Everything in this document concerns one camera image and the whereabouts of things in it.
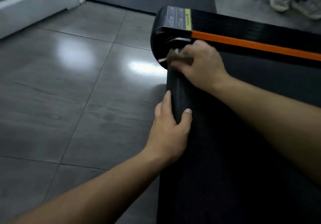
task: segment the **hand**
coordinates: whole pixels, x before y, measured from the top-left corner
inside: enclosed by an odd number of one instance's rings
[[[190,66],[183,61],[173,61],[171,66],[183,73],[194,86],[206,92],[210,92],[213,86],[230,77],[220,54],[202,40],[187,45],[180,54],[192,56],[194,63]]]
[[[184,153],[191,128],[192,111],[183,112],[179,125],[172,113],[171,92],[155,107],[155,120],[151,127],[147,145],[143,151],[161,157],[168,165],[177,161]]]

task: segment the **left hand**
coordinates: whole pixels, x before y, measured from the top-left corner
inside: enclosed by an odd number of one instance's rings
[[[177,161],[184,153],[192,122],[192,111],[183,112],[177,125],[172,113],[171,92],[155,107],[155,120],[151,127],[144,151],[161,157],[169,165]]]

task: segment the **white metal base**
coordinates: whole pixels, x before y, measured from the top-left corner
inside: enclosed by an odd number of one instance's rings
[[[64,9],[79,0],[4,0],[0,2],[0,39]]]

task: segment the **left arm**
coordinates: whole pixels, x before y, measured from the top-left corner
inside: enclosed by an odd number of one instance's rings
[[[183,154],[191,121],[187,109],[176,124],[167,92],[155,108],[154,124],[141,153],[10,223],[115,223],[160,172]]]

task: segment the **white shoe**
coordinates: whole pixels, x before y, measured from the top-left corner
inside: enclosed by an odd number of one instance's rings
[[[285,12],[290,9],[288,0],[269,0],[271,7],[278,12]]]
[[[321,3],[315,3],[311,0],[293,0],[291,7],[310,19],[321,19]]]

